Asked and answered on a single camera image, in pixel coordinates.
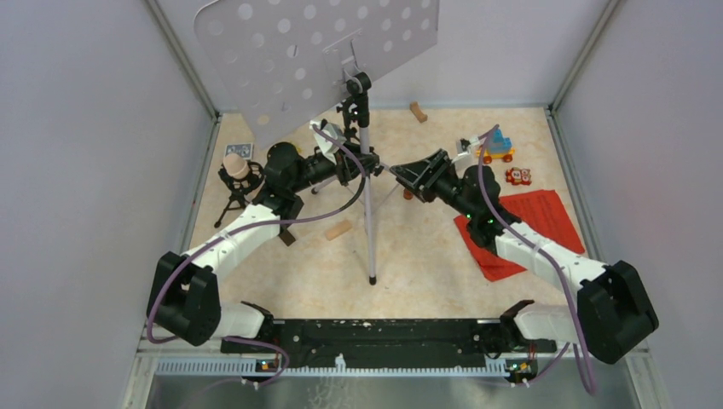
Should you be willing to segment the silver music stand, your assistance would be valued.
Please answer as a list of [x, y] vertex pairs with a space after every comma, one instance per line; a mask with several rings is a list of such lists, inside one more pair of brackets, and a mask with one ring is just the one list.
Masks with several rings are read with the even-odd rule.
[[[322, 119], [341, 128], [344, 143], [376, 153], [370, 89], [437, 43], [438, 9], [436, 1], [215, 1], [197, 13], [194, 32], [267, 153], [289, 142], [309, 157], [319, 148], [309, 122]], [[371, 198], [371, 178], [352, 180], [356, 199]]]

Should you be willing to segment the toy microphone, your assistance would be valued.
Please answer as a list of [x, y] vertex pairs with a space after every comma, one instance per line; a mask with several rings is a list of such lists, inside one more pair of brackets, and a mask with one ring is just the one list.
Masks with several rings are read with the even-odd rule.
[[214, 223], [219, 228], [229, 210], [244, 210], [257, 194], [264, 182], [263, 166], [247, 160], [238, 153], [227, 154], [217, 172], [219, 178], [229, 190], [228, 203]]

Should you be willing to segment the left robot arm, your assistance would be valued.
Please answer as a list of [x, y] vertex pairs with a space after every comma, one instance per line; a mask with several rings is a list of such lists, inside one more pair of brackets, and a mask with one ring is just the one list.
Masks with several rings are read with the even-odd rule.
[[249, 302], [221, 302], [219, 286], [258, 247], [302, 221], [299, 192], [333, 178], [346, 184], [379, 166], [377, 154], [362, 153], [357, 145], [335, 148], [330, 156], [316, 148], [303, 158], [289, 142], [274, 144], [263, 166], [263, 185], [242, 213], [201, 245], [159, 259], [147, 306], [151, 343], [180, 339], [200, 346], [213, 337], [240, 337], [253, 352], [270, 347], [270, 312]]

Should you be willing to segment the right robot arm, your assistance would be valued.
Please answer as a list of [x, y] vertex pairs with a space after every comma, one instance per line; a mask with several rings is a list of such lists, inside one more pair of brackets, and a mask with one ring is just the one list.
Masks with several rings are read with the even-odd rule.
[[500, 201], [500, 184], [486, 164], [458, 174], [448, 153], [390, 168], [423, 203], [440, 199], [467, 220], [472, 243], [525, 268], [565, 296], [565, 305], [525, 304], [500, 328], [500, 340], [522, 351], [534, 340], [577, 344], [597, 360], [614, 364], [660, 327], [637, 269], [578, 254], [536, 232]]

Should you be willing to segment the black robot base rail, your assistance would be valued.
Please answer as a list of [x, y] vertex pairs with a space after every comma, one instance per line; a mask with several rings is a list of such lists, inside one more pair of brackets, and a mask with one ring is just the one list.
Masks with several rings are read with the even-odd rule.
[[476, 368], [503, 354], [557, 349], [498, 319], [276, 320], [259, 341], [286, 351], [292, 368]]

